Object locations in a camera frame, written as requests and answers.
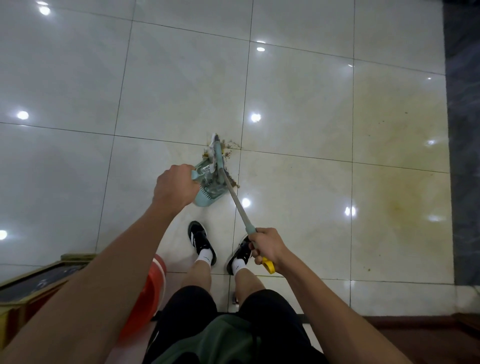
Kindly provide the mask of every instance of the shoe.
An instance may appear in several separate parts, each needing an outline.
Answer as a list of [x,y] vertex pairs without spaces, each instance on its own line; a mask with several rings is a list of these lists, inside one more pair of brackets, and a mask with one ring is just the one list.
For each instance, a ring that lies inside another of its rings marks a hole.
[[248,246],[249,243],[250,243],[250,239],[248,238],[248,235],[247,235],[245,236],[245,238],[243,238],[238,249],[235,251],[235,253],[232,254],[232,258],[230,258],[230,260],[228,261],[227,272],[231,276],[233,276],[232,263],[234,259],[243,259],[243,261],[245,262],[245,265],[247,265],[248,260],[252,256],[252,251]]
[[188,237],[193,247],[197,251],[197,254],[200,254],[202,249],[210,249],[213,253],[212,264],[213,266],[216,263],[216,254],[215,250],[211,246],[210,242],[207,239],[207,231],[198,221],[192,221],[188,225]]

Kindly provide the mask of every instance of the dark marble wall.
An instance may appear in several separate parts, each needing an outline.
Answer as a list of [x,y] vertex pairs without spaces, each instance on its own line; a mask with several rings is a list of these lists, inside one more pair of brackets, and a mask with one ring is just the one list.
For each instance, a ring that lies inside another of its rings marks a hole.
[[457,285],[480,285],[480,6],[475,5],[478,2],[444,2]]

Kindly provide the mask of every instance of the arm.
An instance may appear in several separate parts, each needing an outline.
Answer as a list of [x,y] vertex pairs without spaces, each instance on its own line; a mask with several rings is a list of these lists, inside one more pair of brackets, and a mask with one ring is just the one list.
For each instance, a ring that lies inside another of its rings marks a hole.
[[22,328],[0,362],[103,363],[145,285],[158,244],[173,218],[193,201],[193,167],[158,177],[151,206]]
[[257,230],[258,233],[249,235],[259,248],[252,253],[256,264],[261,264],[263,254],[287,279],[331,363],[410,363],[385,336],[348,307],[288,250],[275,229]]

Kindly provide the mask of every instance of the hand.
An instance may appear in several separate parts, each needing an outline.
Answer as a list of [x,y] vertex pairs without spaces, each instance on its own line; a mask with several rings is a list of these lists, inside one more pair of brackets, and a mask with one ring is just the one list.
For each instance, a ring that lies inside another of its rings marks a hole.
[[248,238],[257,244],[255,249],[250,243],[252,256],[255,258],[255,264],[261,264],[263,257],[271,260],[275,266],[275,270],[280,273],[282,261],[290,250],[285,246],[282,238],[274,228],[257,228],[257,232],[250,234]]
[[200,185],[192,180],[194,166],[182,164],[173,165],[156,179],[153,191],[153,205],[171,208],[177,215],[183,208],[193,202]]

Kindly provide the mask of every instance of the white sock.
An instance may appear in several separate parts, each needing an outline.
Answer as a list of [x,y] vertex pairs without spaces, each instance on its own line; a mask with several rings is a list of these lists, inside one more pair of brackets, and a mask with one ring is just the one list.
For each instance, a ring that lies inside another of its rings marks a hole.
[[210,249],[202,249],[198,254],[197,260],[204,260],[209,266],[212,266],[213,253]]
[[232,272],[233,272],[233,276],[236,276],[237,272],[242,269],[242,268],[246,268],[246,264],[245,262],[243,261],[243,259],[234,259],[233,262],[232,262]]

